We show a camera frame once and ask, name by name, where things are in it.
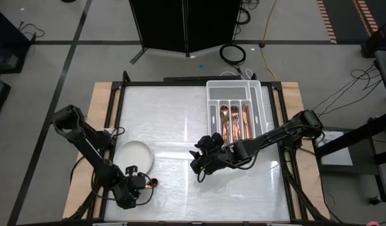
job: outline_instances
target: white tabletop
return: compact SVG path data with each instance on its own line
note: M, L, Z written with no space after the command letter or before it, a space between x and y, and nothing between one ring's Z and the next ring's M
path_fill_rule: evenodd
M262 90L271 130L269 93L267 87ZM194 144L208 132L205 86L126 87L120 126L126 132L117 146L142 141L152 149L154 163L148 175L159 185L144 206L123 210L108 201L106 221L289 220L276 145L263 149L250 170L222 169L197 182L188 151L195 150ZM137 203L145 202L150 192L143 190Z

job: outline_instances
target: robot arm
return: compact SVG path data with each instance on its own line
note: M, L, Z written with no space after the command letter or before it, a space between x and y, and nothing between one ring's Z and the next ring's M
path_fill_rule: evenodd
M243 165L256 158L259 151L279 141L289 149L297 149L301 146L303 137L317 138L322 133L323 125L312 110L304 110L296 114L288 123L269 131L254 139L244 139L228 144L224 147L224 141L219 133L212 137L203 136L196 144L202 154L190 151L194 160L190 166L196 174L204 172L212 174L216 170L229 168L242 168Z
M125 175L117 165L101 156L101 151L103 153L114 145L107 131L96 131L85 122L81 110L72 105L56 112L52 124L55 131L72 143L94 167L98 188L111 190L119 207L136 207L139 190L146 187L145 175L133 175L137 173L137 166L127 167Z

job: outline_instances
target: yellow cable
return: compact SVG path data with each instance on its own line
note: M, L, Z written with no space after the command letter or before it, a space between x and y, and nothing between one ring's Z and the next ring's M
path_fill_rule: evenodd
M269 15L268 15L268 18L267 18L267 23L265 24L264 35L263 35L262 41L261 41L262 43L264 43L264 41L265 41L265 36L266 36L266 34L267 34L267 29L268 29L269 19L271 18L271 14L272 14L272 12L273 12L273 10L274 10L274 8L275 8L276 2L278 2L278 0L275 0L275 1L274 1L274 4L272 5L271 11L269 11ZM277 79L276 79L276 75L275 75L275 73L272 71L272 69L270 68L270 66L268 65L267 60L265 59L265 56L264 56L264 54L263 54L263 52L262 52L262 48L260 48L260 51L261 51L262 59L264 60L265 65L266 65L267 68L268 68L268 71L269 71L269 72L272 74L272 76L274 77L274 81L276 81L276 80L277 80Z
M261 48L260 48L260 51L261 51L262 59L264 59L265 65L266 65L267 68L268 68L268 71L272 74L272 76L274 77L274 81L276 82L277 79L276 79L275 73L272 71L272 69L270 68L270 66L268 66L267 60L265 59L264 54L262 53L262 49L261 49Z

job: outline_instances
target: gray carpet floor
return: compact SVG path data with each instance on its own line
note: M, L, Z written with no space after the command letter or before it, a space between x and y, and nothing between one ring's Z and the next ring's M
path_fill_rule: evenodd
M40 40L73 40L85 4L44 0L0 0L0 11L14 24L21 20L44 29ZM242 27L238 40L259 40L272 0L262 0L252 21ZM272 15L268 40L329 40L316 1L279 0ZM93 0L80 40L138 40L128 1ZM243 69L260 81L272 80L257 45L241 45L247 52ZM34 151L70 45L32 46L19 74L2 75L12 89L0 116L0 225L6 225ZM73 104L87 112L95 82L120 80L126 70L132 81L162 81L164 77L219 75L233 71L219 57L219 48L194 53L195 58L148 50L136 64L130 60L139 45L78 45L56 109ZM226 50L227 57L241 53ZM282 82L298 82L304 106L312 109L353 78L353 69L367 69L373 59L360 55L358 45L268 45L264 54ZM363 97L366 81L355 84L330 107ZM369 117L386 113L386 91L379 85L361 102L321 117L326 126L356 128ZM321 112L326 106L318 109ZM385 144L378 144L385 151ZM75 163L74 147L51 129L21 210L18 224L60 220ZM386 165L383 166L386 181ZM372 206L367 198L378 195L372 176L323 175L324 195L331 210L343 221L367 223L386 220L386 203Z

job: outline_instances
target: copper utensil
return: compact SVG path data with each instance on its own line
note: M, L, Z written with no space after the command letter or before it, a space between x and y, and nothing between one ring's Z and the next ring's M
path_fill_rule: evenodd
M245 138L251 138L251 127L250 127L250 117L249 117L249 107L243 106L243 124L244 124L244 135Z
M221 135L225 143L229 143L229 108L227 106L221 106L220 108L220 120L221 120Z
M242 138L239 124L239 108L237 106L231 106L230 111L232 114L232 138L234 142Z
M148 183L145 185L145 188L155 188L158 185L158 179L152 178L151 181L148 181Z

